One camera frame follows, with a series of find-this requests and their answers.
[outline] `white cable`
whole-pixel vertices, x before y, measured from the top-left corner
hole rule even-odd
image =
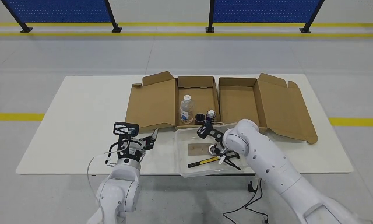
[[[114,152],[105,152],[105,153],[103,153],[101,155],[107,155],[109,153],[119,153],[119,152],[122,152],[122,151],[124,151],[129,146],[129,143],[130,143],[130,140],[127,142],[127,146],[124,149],[121,149],[119,151],[114,151]],[[93,194],[94,198],[96,199],[96,201],[98,202],[98,205],[99,205],[99,207],[101,209],[101,223],[104,223],[104,209],[103,209],[100,201],[98,200],[98,198],[96,196],[96,193],[94,192],[94,190],[92,188],[91,182],[89,181],[89,173],[88,173],[89,172],[89,167],[90,167],[91,162],[93,161],[93,159],[95,159],[96,157],[101,156],[101,155],[97,155],[97,156],[93,157],[91,159],[91,161],[89,161],[88,167],[87,167],[87,180],[88,180],[89,187],[91,188],[92,194]]]
[[[211,122],[212,124],[225,124],[223,122]]]

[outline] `transparent plastic tray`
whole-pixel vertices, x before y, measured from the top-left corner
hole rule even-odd
[[[229,128],[234,128],[235,124],[227,125],[214,125],[214,128],[221,132],[226,132]],[[188,155],[188,145],[189,144],[215,144],[214,138],[208,136],[206,139],[199,138],[197,135],[197,130],[199,128],[188,128],[180,129],[175,132],[175,147],[177,149],[179,173],[182,177],[195,177],[195,176],[206,176],[211,174],[222,174],[222,173],[240,173],[240,171],[234,167],[231,167],[225,163],[221,165],[218,164],[218,160],[215,162],[210,162],[188,168],[188,164],[198,162],[205,159],[213,158],[212,155],[199,155],[199,156],[189,156]],[[230,159],[239,168],[243,169],[248,167],[245,158],[240,155],[240,159],[232,158]]]

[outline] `gray floor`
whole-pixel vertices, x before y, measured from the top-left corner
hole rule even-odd
[[[372,117],[372,46],[372,40],[2,38],[0,113],[45,113],[67,75],[169,70],[175,75],[306,74],[328,116]],[[85,176],[15,173],[38,125],[0,122],[0,219],[2,223],[86,223],[96,207]],[[373,128],[335,130],[355,171],[305,177],[326,195],[373,219]],[[98,187],[103,178],[93,176],[93,185]],[[128,215],[128,223],[229,223],[220,214],[249,199],[250,179],[254,178],[144,176],[138,208]],[[297,223],[280,197],[266,184],[263,187],[263,200],[253,207],[267,212],[270,223]],[[262,221],[248,211],[231,217],[237,223]]]

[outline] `blue panel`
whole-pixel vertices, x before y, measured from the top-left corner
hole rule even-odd
[[[5,0],[22,22],[110,22],[104,0]]]
[[[319,0],[215,0],[214,22],[305,23]]]

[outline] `small bottle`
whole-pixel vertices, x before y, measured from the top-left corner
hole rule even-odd
[[[192,101],[190,95],[185,95],[184,101],[182,101],[180,104],[181,121],[186,124],[191,123],[194,119],[193,111],[194,111],[194,102]]]
[[[207,112],[207,114],[206,114],[206,120],[207,121],[214,122],[215,121],[215,117],[216,117],[216,114],[215,114],[214,110],[209,110]]]

